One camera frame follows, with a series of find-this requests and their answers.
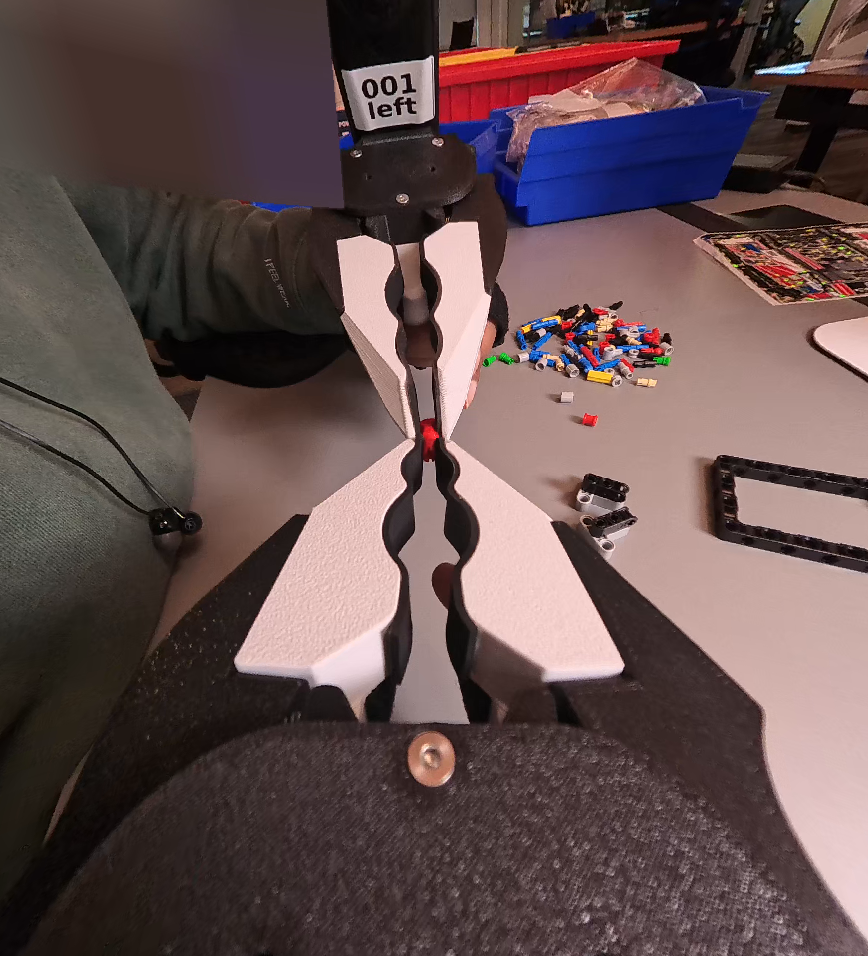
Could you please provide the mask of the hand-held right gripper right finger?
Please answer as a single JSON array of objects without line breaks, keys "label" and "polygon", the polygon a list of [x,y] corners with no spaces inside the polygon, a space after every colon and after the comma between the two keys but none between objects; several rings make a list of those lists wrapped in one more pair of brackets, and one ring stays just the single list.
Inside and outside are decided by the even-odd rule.
[{"label": "hand-held right gripper right finger", "polygon": [[571,559],[571,529],[458,444],[436,445],[451,571],[446,645],[470,721],[524,692],[611,679],[617,649]]}]

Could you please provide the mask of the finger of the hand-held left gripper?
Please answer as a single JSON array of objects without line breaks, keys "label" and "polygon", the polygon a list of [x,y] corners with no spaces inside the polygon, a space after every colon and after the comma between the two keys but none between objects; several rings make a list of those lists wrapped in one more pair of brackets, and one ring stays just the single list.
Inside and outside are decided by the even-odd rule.
[{"label": "finger of the hand-held left gripper", "polygon": [[450,222],[422,244],[438,284],[432,321],[439,335],[436,401],[440,435],[451,435],[481,363],[490,294],[485,290],[478,224]]},{"label": "finger of the hand-held left gripper", "polygon": [[407,367],[397,350],[400,323],[387,298],[394,250],[376,239],[342,239],[336,251],[342,323],[392,420],[405,438],[416,438]]}]

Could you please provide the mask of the grey lego connector assembly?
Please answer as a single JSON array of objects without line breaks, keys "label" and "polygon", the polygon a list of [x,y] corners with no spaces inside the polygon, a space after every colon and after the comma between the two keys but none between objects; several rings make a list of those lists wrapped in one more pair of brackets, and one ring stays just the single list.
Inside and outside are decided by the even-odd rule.
[{"label": "grey lego connector assembly", "polygon": [[579,523],[579,531],[584,541],[606,560],[611,560],[618,543],[625,538],[636,525],[638,518],[629,508],[617,508],[613,511],[594,516],[584,514]]}]

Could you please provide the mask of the grey and black lego assembly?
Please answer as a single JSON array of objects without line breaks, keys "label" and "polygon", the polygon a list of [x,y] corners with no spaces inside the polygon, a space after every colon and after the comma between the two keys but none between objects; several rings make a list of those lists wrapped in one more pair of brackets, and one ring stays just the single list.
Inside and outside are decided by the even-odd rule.
[{"label": "grey and black lego assembly", "polygon": [[601,516],[626,506],[630,485],[589,472],[575,496],[574,506],[583,514]]}]

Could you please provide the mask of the pile of small lego pieces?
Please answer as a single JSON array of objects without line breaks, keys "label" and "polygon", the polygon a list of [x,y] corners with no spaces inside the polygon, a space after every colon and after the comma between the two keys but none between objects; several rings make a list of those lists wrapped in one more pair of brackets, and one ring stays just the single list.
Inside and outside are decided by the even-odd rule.
[{"label": "pile of small lego pieces", "polygon": [[675,345],[670,333],[620,317],[620,307],[574,304],[523,323],[511,349],[491,354],[483,368],[523,364],[589,383],[588,372],[614,370],[625,378],[620,387],[635,385],[638,372],[667,367]]}]

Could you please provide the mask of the black rectangular lego frame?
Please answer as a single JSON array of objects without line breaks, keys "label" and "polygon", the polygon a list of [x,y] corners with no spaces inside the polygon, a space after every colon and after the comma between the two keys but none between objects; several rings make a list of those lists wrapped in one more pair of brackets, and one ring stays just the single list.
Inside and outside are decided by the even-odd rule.
[{"label": "black rectangular lego frame", "polygon": [[718,539],[868,575],[868,549],[749,524],[740,517],[737,497],[737,482],[745,479],[868,504],[868,479],[729,455],[714,460],[710,476],[714,533]]}]

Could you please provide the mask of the person's left forearm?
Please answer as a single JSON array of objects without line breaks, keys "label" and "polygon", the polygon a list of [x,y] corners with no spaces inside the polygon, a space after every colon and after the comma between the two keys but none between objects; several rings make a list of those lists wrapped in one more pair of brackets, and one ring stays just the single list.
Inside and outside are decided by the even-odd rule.
[{"label": "person's left forearm", "polygon": [[60,184],[148,338],[346,336],[310,261],[310,210]]}]

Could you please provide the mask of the lego instruction booklet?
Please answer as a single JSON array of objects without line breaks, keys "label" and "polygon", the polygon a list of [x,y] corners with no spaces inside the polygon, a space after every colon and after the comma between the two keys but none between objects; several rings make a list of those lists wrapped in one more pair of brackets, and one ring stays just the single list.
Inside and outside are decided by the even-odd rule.
[{"label": "lego instruction booklet", "polygon": [[694,243],[774,305],[868,298],[868,222],[705,233]]}]

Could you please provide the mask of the person's left hand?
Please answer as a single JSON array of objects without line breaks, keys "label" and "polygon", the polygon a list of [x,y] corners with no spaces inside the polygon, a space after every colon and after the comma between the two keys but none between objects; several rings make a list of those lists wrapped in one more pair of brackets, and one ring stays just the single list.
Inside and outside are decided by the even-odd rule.
[{"label": "person's left hand", "polygon": [[479,355],[476,359],[475,367],[473,369],[471,380],[467,389],[466,398],[464,400],[464,409],[468,409],[473,403],[483,372],[484,361],[492,354],[492,348],[495,345],[496,337],[497,327],[495,326],[494,322],[488,318],[480,343]]}]

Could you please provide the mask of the small blue storage bin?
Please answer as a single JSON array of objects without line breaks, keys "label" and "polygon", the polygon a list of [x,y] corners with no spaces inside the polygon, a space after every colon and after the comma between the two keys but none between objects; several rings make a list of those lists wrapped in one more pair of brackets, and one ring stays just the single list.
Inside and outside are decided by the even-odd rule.
[{"label": "small blue storage bin", "polygon": [[492,119],[440,124],[440,133],[456,136],[475,154],[477,173],[492,175],[498,151],[498,129]]}]

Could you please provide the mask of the red storage bin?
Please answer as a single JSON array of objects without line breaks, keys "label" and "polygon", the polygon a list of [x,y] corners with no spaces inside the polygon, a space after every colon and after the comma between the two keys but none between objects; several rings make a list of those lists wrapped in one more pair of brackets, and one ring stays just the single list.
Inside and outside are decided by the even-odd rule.
[{"label": "red storage bin", "polygon": [[665,39],[440,54],[440,122],[486,120],[495,109],[557,93],[631,58],[662,66],[678,50],[679,39]]}]

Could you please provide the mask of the large blue storage bin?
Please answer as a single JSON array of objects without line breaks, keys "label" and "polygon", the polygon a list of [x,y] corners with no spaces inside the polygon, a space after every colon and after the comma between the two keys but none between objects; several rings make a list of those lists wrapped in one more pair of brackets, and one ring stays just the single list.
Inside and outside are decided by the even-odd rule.
[{"label": "large blue storage bin", "polygon": [[526,226],[714,198],[768,93],[703,93],[698,105],[543,128],[522,166],[505,160],[510,109],[493,110],[498,193]]}]

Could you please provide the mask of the green sweatshirt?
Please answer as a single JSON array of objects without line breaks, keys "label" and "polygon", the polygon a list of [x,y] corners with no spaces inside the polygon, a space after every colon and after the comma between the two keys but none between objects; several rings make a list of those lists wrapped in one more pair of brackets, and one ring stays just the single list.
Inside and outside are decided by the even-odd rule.
[{"label": "green sweatshirt", "polygon": [[[183,328],[175,212],[0,169],[0,377],[96,418],[186,507],[188,424],[143,344]],[[142,516],[0,425],[0,902],[152,638],[171,561]]]}]

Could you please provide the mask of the brown background table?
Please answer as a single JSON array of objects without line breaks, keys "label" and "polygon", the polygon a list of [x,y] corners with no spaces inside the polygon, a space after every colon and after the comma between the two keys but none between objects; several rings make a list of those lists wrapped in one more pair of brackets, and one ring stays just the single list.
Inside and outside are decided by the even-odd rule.
[{"label": "brown background table", "polygon": [[[830,69],[811,69],[809,63],[758,71],[751,79],[757,89],[784,87],[776,109],[779,120],[810,126],[810,136],[799,154],[792,177],[814,177],[825,160],[836,134],[842,130],[868,133],[868,105],[851,103],[856,92],[868,92],[868,60]],[[868,192],[863,201],[868,205]]]}]

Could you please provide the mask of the black wired earphones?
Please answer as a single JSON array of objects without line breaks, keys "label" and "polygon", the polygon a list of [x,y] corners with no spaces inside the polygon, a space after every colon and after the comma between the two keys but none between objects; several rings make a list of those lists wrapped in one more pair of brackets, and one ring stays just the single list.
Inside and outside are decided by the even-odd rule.
[{"label": "black wired earphones", "polygon": [[20,439],[21,441],[45,451],[47,454],[61,460],[62,462],[78,469],[86,474],[96,484],[100,484],[109,494],[114,496],[122,505],[130,508],[135,513],[145,517],[149,530],[153,537],[161,537],[169,534],[180,534],[181,536],[193,536],[201,532],[203,521],[201,516],[193,510],[182,510],[170,504],[160,491],[154,486],[141,468],[131,459],[128,452],[123,448],[117,438],[113,436],[103,424],[99,423],[92,416],[81,412],[80,410],[69,406],[68,404],[50,399],[30,388],[21,386],[5,377],[0,376],[0,387],[17,392],[27,399],[45,404],[46,406],[60,411],[66,415],[80,420],[96,431],[103,439],[117,452],[123,462],[129,467],[137,481],[154,499],[155,508],[143,508],[127,495],[120,491],[112,482],[102,476],[90,465],[69,454],[68,452],[57,448],[51,443],[29,433],[17,424],[10,423],[0,417],[0,429]]}]

